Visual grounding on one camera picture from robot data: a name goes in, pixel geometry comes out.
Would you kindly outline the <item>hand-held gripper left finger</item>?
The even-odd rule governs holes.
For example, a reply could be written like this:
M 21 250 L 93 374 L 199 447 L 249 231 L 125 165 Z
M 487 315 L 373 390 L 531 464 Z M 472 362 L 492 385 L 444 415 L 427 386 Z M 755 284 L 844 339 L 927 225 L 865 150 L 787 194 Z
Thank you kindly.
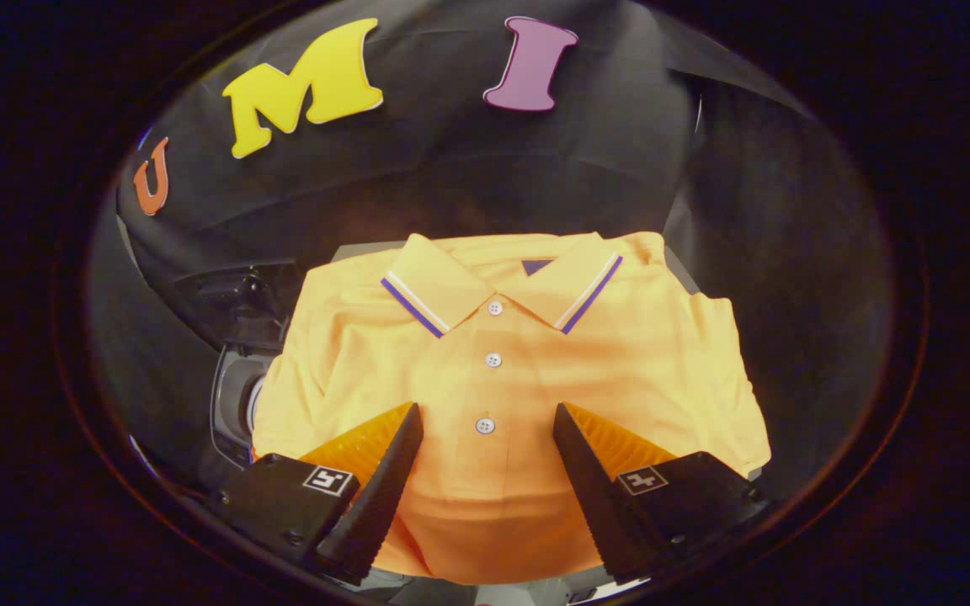
M 286 563 L 362 583 L 396 517 L 423 436 L 418 404 L 400 404 L 301 457 L 258 458 L 215 492 L 213 510 Z

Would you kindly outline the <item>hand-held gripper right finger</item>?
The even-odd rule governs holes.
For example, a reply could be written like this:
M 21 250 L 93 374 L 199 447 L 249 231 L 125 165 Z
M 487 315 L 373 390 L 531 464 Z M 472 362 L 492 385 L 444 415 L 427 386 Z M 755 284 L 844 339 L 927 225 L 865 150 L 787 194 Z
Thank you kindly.
M 556 407 L 556 449 L 605 571 L 674 578 L 723 555 L 770 506 L 705 451 L 676 455 L 582 407 Z

